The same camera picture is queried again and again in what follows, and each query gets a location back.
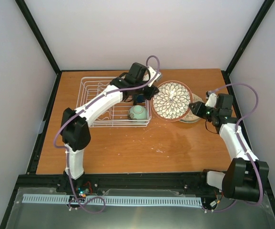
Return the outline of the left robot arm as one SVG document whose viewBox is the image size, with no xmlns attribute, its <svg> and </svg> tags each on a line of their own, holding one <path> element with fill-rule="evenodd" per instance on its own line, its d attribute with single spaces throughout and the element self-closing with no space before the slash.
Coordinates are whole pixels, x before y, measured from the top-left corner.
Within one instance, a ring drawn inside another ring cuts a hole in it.
<svg viewBox="0 0 275 229">
<path fill-rule="evenodd" d="M 159 70 L 140 63 L 133 63 L 130 70 L 112 79 L 103 91 L 86 104 L 72 110 L 67 108 L 62 115 L 61 128 L 58 133 L 66 153 L 65 172 L 70 177 L 67 186 L 73 192 L 83 189 L 84 173 L 83 155 L 86 146 L 90 143 L 89 128 L 93 122 L 114 105 L 126 100 L 128 97 L 142 95 L 150 100 L 158 93 L 153 85 L 161 77 Z"/>
</svg>

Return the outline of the white floral pattern plate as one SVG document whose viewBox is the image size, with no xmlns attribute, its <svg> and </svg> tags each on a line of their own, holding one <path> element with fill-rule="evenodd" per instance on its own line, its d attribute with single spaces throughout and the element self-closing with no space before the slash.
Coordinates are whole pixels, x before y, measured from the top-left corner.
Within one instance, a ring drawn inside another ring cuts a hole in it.
<svg viewBox="0 0 275 229">
<path fill-rule="evenodd" d="M 165 121 L 175 122 L 189 113 L 192 103 L 190 88 L 180 81 L 166 81 L 158 86 L 158 94 L 152 99 L 154 113 Z"/>
</svg>

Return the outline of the pale green ceramic bowl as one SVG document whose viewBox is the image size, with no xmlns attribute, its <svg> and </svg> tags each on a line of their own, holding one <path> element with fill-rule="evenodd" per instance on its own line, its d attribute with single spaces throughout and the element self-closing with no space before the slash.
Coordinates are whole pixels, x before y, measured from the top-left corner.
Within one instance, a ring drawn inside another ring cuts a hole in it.
<svg viewBox="0 0 275 229">
<path fill-rule="evenodd" d="M 145 122 L 147 120 L 147 110 L 144 106 L 134 105 L 128 111 L 128 119 L 134 122 Z"/>
</svg>

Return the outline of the dark blue ceramic mug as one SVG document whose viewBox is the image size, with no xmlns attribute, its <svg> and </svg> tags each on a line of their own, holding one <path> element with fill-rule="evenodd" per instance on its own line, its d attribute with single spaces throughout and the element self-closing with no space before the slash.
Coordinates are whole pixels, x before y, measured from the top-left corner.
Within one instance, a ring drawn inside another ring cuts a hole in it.
<svg viewBox="0 0 275 229">
<path fill-rule="evenodd" d="M 142 104 L 145 102 L 145 97 L 142 94 L 135 94 L 133 96 L 133 105 Z"/>
</svg>

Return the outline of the cream bird pattern plate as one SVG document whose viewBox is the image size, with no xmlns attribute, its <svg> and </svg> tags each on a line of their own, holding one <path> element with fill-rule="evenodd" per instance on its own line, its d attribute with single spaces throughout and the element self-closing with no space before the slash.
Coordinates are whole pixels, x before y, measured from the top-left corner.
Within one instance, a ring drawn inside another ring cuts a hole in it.
<svg viewBox="0 0 275 229">
<path fill-rule="evenodd" d="M 193 94 L 193 103 L 195 102 L 203 102 L 202 98 L 197 96 L 196 94 Z M 183 117 L 182 119 L 180 119 L 180 122 L 183 122 L 183 123 L 195 123 L 197 121 L 200 120 L 200 117 L 198 116 L 195 116 L 192 111 L 189 111 L 189 113 Z"/>
</svg>

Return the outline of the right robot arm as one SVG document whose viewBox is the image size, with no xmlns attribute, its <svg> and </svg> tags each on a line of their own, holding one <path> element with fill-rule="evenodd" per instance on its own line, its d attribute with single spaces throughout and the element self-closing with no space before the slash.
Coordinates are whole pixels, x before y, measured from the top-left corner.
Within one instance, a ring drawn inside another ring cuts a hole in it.
<svg viewBox="0 0 275 229">
<path fill-rule="evenodd" d="M 232 117 L 232 104 L 231 95 L 211 93 L 206 103 L 198 101 L 189 105 L 195 116 L 212 123 L 231 159 L 226 172 L 206 170 L 206 183 L 222 191 L 226 198 L 259 205 L 269 166 L 258 159 L 244 139 L 238 119 Z"/>
</svg>

